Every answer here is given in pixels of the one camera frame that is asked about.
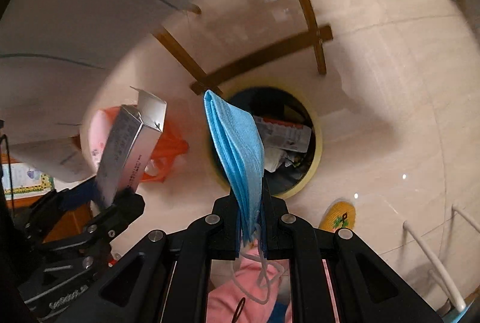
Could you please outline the silver white carton box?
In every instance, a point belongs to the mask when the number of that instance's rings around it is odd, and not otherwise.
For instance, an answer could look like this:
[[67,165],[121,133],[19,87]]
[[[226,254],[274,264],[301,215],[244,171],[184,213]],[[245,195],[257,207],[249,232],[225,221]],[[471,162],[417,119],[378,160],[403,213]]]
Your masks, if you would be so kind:
[[137,104],[123,105],[114,120],[95,176],[94,201],[110,207],[118,193],[136,191],[164,129],[167,103],[137,90]]

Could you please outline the blue face mask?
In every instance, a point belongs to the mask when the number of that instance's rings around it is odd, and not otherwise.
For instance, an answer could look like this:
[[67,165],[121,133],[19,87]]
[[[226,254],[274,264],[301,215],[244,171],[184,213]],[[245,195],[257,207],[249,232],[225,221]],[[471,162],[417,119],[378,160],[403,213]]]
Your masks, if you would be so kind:
[[260,263],[258,288],[266,290],[261,299],[241,284],[233,281],[248,299],[265,305],[272,293],[268,266],[264,253],[264,209],[262,206],[264,177],[264,145],[253,116],[208,90],[203,105],[216,154],[227,176],[231,191],[238,203],[242,240],[258,242],[258,255],[251,257]]

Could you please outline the black round trash bin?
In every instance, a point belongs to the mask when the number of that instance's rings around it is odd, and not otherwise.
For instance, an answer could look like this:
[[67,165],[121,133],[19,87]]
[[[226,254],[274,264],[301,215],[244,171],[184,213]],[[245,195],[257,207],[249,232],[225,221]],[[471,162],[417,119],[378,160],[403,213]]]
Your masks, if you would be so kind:
[[279,199],[299,193],[317,171],[323,152],[317,116],[297,96],[272,85],[244,87],[225,100],[256,121],[270,193]]

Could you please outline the yellow slipper right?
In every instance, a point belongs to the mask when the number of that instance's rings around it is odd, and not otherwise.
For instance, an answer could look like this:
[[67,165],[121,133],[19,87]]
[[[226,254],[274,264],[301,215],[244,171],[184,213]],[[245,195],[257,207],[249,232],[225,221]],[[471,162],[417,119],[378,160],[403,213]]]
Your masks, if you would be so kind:
[[341,228],[353,230],[356,224],[356,209],[352,202],[339,199],[329,205],[318,228],[335,233]]

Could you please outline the pink pajama legs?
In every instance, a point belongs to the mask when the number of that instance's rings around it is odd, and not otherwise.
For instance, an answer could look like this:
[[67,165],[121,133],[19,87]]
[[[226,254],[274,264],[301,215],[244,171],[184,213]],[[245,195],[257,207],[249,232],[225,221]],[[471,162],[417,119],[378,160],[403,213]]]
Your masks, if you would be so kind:
[[292,322],[292,305],[278,301],[287,260],[268,261],[253,246],[241,253],[231,279],[208,294],[207,322]]

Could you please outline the orange plastic bag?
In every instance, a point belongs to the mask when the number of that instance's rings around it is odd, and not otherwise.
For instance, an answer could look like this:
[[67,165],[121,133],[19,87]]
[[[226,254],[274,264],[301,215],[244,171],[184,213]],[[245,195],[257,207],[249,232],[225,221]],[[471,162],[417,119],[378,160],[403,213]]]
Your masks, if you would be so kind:
[[[100,109],[92,118],[89,127],[89,150],[96,168],[99,166],[109,133],[119,111],[120,107]],[[180,129],[171,120],[166,119],[163,127],[163,133],[145,167],[142,182],[164,182],[172,170],[176,157],[186,154],[190,148],[188,142],[181,136]]]

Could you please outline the wooden table legs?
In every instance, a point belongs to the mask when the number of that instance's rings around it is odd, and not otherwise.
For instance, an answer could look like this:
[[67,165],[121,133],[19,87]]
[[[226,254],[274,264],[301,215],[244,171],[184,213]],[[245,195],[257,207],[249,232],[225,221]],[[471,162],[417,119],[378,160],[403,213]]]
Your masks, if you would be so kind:
[[284,25],[275,28],[275,18],[268,19],[261,13],[256,16],[247,15],[241,21],[247,29],[239,33],[231,31],[230,36],[233,37],[235,48],[245,46],[249,53],[211,72],[205,72],[167,29],[161,29],[154,38],[195,78],[190,89],[196,94],[211,90],[221,95],[220,84],[308,48],[313,50],[318,73],[324,76],[327,68],[323,44],[334,39],[331,26],[328,23],[322,26],[317,23],[311,0],[298,0],[298,3],[306,29],[293,33]]

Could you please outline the white metal chair frame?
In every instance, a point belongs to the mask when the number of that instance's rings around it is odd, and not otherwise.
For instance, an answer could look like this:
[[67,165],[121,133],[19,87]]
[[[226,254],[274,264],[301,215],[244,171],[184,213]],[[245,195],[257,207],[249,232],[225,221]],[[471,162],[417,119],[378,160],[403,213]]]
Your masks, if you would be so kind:
[[469,294],[479,286],[479,209],[473,202],[453,199],[445,215],[425,232],[411,220],[402,220],[404,248],[418,246],[412,253],[424,255],[414,261],[425,266],[420,271],[427,284],[433,285],[432,291],[425,292],[432,305],[437,308],[447,298],[461,312],[469,304]]

